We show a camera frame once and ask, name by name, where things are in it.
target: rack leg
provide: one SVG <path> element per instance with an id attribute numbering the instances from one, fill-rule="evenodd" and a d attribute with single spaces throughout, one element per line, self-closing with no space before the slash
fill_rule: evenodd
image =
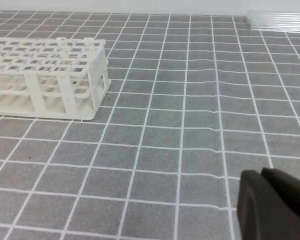
<path id="1" fill-rule="evenodd" d="M 47 111 L 44 97 L 39 84 L 38 75 L 35 71 L 25 70 L 24 80 L 26 82 L 32 104 L 36 113 L 45 113 Z"/>
<path id="2" fill-rule="evenodd" d="M 58 80 L 65 112 L 71 115 L 77 114 L 78 110 L 76 105 L 75 93 L 70 81 L 69 73 L 59 71 L 56 73 L 56 78 Z"/>

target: black object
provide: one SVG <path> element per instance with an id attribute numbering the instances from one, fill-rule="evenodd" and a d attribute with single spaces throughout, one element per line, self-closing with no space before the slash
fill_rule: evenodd
<path id="1" fill-rule="evenodd" d="M 244 170 L 237 216 L 242 240 L 300 240 L 300 180 L 278 169 Z"/>

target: gray grid mat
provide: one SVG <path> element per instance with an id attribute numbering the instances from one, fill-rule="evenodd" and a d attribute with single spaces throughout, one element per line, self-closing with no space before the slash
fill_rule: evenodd
<path id="1" fill-rule="evenodd" d="M 300 34 L 244 17 L 0 12 L 0 37 L 106 39 L 93 121 L 0 117 L 0 240 L 236 240 L 240 172 L 300 178 Z"/>

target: white plastic rack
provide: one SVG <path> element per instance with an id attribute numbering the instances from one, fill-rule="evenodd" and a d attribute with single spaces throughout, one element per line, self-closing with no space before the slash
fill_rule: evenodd
<path id="1" fill-rule="evenodd" d="M 93 119 L 111 84 L 105 44 L 0 37 L 0 115 Z"/>

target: white wall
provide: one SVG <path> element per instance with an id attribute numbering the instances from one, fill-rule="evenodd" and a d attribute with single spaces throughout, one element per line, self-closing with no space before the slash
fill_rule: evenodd
<path id="1" fill-rule="evenodd" d="M 0 0 L 0 10 L 245 15 L 300 11 L 300 0 Z"/>

